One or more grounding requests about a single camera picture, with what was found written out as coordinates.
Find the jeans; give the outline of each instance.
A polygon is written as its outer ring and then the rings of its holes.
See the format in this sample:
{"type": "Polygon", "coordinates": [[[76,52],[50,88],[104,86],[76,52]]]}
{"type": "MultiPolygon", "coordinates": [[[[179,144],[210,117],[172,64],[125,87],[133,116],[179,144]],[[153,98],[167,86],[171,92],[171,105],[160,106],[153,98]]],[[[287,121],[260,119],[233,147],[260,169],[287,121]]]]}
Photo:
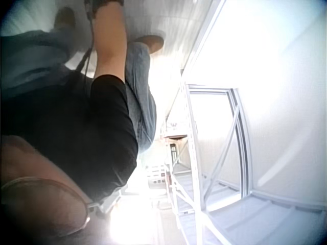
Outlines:
{"type": "MultiPolygon", "coordinates": [[[[2,100],[52,85],[65,85],[73,73],[65,63],[75,54],[74,33],[69,28],[49,33],[30,31],[1,37],[2,100]]],[[[150,55],[139,42],[128,44],[125,80],[129,116],[133,122],[139,153],[153,142],[156,104],[148,85],[150,55]]],[[[79,74],[77,89],[84,92],[84,75],[79,74]]],[[[87,78],[86,93],[93,79],[87,78]]]]}

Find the person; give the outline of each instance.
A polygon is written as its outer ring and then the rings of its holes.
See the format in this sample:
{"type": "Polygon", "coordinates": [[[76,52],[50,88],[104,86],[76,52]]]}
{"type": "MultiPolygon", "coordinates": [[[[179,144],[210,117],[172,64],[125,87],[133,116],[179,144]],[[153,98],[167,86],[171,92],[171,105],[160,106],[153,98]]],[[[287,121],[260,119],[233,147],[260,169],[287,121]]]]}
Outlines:
{"type": "Polygon", "coordinates": [[[94,79],[64,66],[76,51],[70,8],[49,33],[1,37],[2,210],[31,236],[83,229],[89,205],[126,184],[154,138],[150,54],[164,40],[127,43],[123,1],[100,2],[94,79]]]}

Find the foot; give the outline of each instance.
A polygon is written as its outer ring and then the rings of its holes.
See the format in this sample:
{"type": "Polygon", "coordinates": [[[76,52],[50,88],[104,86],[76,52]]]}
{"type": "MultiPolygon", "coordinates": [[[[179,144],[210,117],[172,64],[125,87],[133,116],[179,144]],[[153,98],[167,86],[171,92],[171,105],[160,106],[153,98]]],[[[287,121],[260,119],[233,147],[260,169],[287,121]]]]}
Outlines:
{"type": "Polygon", "coordinates": [[[164,46],[164,39],[155,35],[143,36],[136,39],[134,42],[141,42],[148,46],[150,54],[153,54],[164,46]]]}
{"type": "Polygon", "coordinates": [[[62,27],[72,27],[75,28],[76,21],[75,21],[75,15],[71,8],[64,7],[62,9],[59,9],[56,19],[54,28],[62,28],[62,27]]]}

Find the black t-shirt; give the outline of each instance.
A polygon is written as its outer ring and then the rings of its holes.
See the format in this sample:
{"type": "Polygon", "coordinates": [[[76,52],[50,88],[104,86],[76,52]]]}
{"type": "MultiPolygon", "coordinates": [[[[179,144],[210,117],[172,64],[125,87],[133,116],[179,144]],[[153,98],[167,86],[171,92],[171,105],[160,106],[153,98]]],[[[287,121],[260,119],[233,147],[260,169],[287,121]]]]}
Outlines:
{"type": "Polygon", "coordinates": [[[3,135],[24,138],[94,201],[124,186],[136,167],[125,84],[115,76],[96,78],[89,99],[52,86],[3,101],[1,118],[3,135]]]}

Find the shoe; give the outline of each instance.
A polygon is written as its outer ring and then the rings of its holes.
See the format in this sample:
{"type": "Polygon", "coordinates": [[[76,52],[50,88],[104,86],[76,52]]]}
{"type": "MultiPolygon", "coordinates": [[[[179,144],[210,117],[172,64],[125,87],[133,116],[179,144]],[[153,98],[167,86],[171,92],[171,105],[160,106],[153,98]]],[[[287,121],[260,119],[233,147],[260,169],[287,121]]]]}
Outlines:
{"type": "Polygon", "coordinates": [[[69,7],[59,9],[56,15],[54,28],[62,28],[67,26],[75,28],[75,25],[76,21],[73,10],[69,7]]]}
{"type": "Polygon", "coordinates": [[[134,42],[141,42],[148,46],[150,54],[153,54],[164,46],[164,39],[155,35],[143,36],[136,39],[134,42]]]}

